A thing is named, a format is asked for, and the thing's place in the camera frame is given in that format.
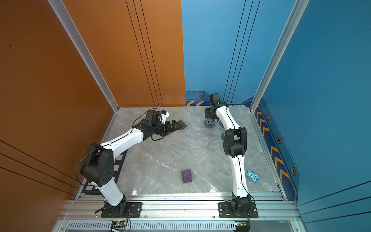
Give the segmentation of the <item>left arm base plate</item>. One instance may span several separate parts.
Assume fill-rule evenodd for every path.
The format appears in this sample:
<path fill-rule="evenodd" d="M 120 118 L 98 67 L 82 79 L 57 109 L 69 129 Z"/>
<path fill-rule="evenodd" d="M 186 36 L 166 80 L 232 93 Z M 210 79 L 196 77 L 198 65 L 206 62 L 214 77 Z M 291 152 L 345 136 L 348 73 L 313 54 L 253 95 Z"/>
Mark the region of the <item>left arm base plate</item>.
<path fill-rule="evenodd" d="M 118 206 L 111 206 L 105 202 L 104 207 L 95 213 L 101 212 L 102 218 L 139 218 L 142 206 L 141 202 L 124 202 Z"/>

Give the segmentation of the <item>green circuit board left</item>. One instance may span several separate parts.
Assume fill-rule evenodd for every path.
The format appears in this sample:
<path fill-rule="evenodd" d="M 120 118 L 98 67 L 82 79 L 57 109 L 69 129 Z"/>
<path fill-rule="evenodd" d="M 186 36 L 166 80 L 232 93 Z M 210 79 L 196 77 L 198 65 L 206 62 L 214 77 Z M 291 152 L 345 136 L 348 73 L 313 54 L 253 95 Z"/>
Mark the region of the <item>green circuit board left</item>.
<path fill-rule="evenodd" d="M 110 232 L 124 232 L 128 228 L 127 220 L 111 221 Z"/>

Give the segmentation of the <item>right aluminium corner post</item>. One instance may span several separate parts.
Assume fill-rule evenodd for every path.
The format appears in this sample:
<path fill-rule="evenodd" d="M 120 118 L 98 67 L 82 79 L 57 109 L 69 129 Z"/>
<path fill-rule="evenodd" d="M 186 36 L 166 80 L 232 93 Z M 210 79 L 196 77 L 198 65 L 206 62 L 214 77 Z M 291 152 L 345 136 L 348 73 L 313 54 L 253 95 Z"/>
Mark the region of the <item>right aluminium corner post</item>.
<path fill-rule="evenodd" d="M 297 25 L 308 5 L 309 0 L 297 0 L 292 8 L 292 11 L 288 17 L 288 20 L 285 24 L 285 27 L 281 33 L 279 41 L 276 45 L 276 48 L 273 52 L 273 55 L 270 59 L 270 62 L 266 68 L 266 71 L 262 77 L 262 80 L 259 84 L 257 92 L 253 98 L 252 104 L 250 106 L 250 111 L 255 113 L 257 110 L 260 101 L 275 73 L 275 70 L 297 28 Z"/>

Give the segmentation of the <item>circuit board right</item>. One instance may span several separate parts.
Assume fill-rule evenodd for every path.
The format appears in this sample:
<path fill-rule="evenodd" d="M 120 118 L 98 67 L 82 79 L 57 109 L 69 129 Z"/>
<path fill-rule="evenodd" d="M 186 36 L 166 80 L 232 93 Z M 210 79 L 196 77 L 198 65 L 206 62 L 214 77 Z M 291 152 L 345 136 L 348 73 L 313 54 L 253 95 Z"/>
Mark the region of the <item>circuit board right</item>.
<path fill-rule="evenodd" d="M 236 221 L 235 231 L 236 232 L 250 232 L 250 222 L 249 221 Z"/>

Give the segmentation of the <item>blue cartoon sticker card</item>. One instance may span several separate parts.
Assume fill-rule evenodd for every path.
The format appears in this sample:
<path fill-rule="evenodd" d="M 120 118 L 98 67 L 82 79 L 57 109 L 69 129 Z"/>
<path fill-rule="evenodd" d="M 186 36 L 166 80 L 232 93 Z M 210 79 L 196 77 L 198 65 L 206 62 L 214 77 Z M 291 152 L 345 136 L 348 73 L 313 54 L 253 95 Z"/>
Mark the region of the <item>blue cartoon sticker card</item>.
<path fill-rule="evenodd" d="M 255 172 L 248 170 L 246 173 L 246 176 L 248 179 L 250 179 L 252 182 L 257 183 L 260 176 L 258 176 Z"/>

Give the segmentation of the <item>aluminium front rail frame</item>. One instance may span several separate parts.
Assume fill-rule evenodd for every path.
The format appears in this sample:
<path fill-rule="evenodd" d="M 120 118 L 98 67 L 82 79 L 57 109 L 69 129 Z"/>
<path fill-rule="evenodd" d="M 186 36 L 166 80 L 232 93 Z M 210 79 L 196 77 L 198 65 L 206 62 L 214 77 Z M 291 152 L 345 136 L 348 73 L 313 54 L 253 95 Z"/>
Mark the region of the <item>aluminium front rail frame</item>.
<path fill-rule="evenodd" d="M 304 232 L 293 201 L 280 193 L 254 192 L 258 218 L 220 218 L 218 203 L 230 202 L 227 192 L 130 195 L 127 202 L 143 203 L 139 218 L 102 218 L 100 197 L 68 201 L 54 227 L 56 232 L 110 232 L 111 221 L 127 220 L 125 232 L 235 232 L 236 221 L 249 221 L 250 232 Z"/>

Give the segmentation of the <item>left aluminium corner post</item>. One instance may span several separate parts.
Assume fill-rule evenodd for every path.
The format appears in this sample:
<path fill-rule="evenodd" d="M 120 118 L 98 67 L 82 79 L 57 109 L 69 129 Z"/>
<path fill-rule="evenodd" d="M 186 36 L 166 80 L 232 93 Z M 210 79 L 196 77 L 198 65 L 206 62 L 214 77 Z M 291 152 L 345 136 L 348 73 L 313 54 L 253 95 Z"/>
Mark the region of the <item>left aluminium corner post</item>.
<path fill-rule="evenodd" d="M 101 71 L 99 70 L 92 54 L 90 53 L 84 39 L 82 38 L 78 28 L 76 27 L 73 19 L 71 18 L 66 6 L 63 1 L 60 0 L 49 0 L 48 1 L 65 31 L 67 32 L 69 38 L 71 39 L 73 45 L 77 49 L 79 55 L 83 59 L 85 65 L 89 69 L 93 78 L 95 79 L 97 85 L 108 101 L 109 105 L 113 109 L 114 113 L 117 113 L 120 109 L 113 93 L 111 92 L 107 82 L 105 81 Z"/>

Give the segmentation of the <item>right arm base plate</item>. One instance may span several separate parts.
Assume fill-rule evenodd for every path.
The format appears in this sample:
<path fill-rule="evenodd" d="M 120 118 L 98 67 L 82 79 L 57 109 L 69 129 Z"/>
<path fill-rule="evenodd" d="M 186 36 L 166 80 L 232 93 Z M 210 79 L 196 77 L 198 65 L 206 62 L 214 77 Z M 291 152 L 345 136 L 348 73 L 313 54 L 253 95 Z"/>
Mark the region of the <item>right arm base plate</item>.
<path fill-rule="evenodd" d="M 255 203 L 249 203 L 247 206 L 233 206 L 231 202 L 220 202 L 218 213 L 220 218 L 258 218 L 259 214 Z"/>

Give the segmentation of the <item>dark grey round phone stand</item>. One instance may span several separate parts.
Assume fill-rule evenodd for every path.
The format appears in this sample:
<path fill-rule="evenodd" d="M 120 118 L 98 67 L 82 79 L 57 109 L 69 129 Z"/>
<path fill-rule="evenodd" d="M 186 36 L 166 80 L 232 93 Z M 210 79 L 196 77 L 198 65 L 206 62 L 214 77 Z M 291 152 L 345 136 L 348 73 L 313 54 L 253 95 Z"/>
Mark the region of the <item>dark grey round phone stand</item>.
<path fill-rule="evenodd" d="M 182 130 L 186 127 L 186 124 L 183 121 L 178 121 L 177 122 L 177 129 Z"/>

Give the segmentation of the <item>purple square box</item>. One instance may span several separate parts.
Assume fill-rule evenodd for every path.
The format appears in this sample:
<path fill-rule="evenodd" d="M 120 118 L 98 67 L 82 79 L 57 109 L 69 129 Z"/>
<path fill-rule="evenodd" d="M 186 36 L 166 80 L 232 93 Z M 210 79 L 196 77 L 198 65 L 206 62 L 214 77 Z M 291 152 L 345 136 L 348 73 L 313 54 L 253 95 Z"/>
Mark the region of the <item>purple square box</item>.
<path fill-rule="evenodd" d="M 192 173 L 190 169 L 186 169 L 181 171 L 182 175 L 182 182 L 185 183 L 190 183 L 193 181 Z"/>

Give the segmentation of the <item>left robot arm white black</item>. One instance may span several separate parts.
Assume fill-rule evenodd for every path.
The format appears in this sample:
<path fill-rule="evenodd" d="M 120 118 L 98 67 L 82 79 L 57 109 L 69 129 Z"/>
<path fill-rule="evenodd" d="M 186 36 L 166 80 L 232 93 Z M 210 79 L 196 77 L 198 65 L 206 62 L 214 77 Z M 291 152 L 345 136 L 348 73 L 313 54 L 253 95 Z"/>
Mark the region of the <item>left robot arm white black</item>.
<path fill-rule="evenodd" d="M 126 133 L 102 144 L 89 145 L 86 155 L 79 162 L 80 174 L 95 186 L 104 197 L 104 207 L 101 212 L 123 216 L 128 212 L 126 197 L 119 190 L 114 180 L 114 164 L 119 155 L 131 147 L 159 135 L 160 139 L 186 127 L 183 121 L 168 121 L 167 111 L 157 108 L 147 110 L 142 114 L 144 119 Z"/>

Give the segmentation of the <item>aluminium corner post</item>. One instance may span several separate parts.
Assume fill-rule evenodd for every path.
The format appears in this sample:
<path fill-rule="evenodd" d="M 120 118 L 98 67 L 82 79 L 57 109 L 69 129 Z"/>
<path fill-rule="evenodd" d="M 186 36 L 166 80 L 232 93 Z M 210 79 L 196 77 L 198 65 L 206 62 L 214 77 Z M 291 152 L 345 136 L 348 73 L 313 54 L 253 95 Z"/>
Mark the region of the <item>aluminium corner post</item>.
<path fill-rule="evenodd" d="M 113 109 L 114 113 L 117 113 L 120 109 L 113 93 L 111 92 L 107 82 L 105 81 L 101 71 L 99 70 L 92 54 L 90 53 L 84 39 L 82 38 L 78 28 L 76 27 L 73 19 L 71 18 L 66 6 L 63 1 L 60 0 L 49 0 L 48 1 L 65 31 L 67 32 L 69 38 L 71 39 L 73 45 L 77 49 L 79 55 L 83 59 L 85 65 L 89 69 L 93 78 L 95 79 L 97 85 L 108 101 L 109 105 Z"/>
<path fill-rule="evenodd" d="M 262 77 L 262 80 L 259 84 L 257 92 L 253 98 L 252 104 L 250 106 L 250 111 L 255 113 L 257 110 L 260 101 L 275 73 L 275 70 L 297 28 L 297 25 L 308 5 L 309 0 L 297 0 L 292 8 L 292 11 L 288 17 L 288 20 L 285 24 L 285 27 L 281 33 L 279 41 L 276 45 L 276 48 L 273 52 L 273 55 L 270 59 L 270 62 L 266 68 L 266 71 Z"/>

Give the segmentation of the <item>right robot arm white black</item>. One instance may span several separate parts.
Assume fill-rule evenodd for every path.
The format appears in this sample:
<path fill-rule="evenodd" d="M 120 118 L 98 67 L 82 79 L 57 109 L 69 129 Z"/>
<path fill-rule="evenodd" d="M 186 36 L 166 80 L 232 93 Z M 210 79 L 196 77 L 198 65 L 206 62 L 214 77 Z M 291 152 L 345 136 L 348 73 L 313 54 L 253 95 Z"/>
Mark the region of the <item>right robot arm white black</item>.
<path fill-rule="evenodd" d="M 225 132 L 223 149 L 231 162 L 233 179 L 231 207 L 239 218 L 251 216 L 254 211 L 252 196 L 248 191 L 244 169 L 247 151 L 247 130 L 241 127 L 230 113 L 228 103 L 221 101 L 217 93 L 210 95 L 210 107 L 205 109 L 206 124 L 221 122 Z"/>

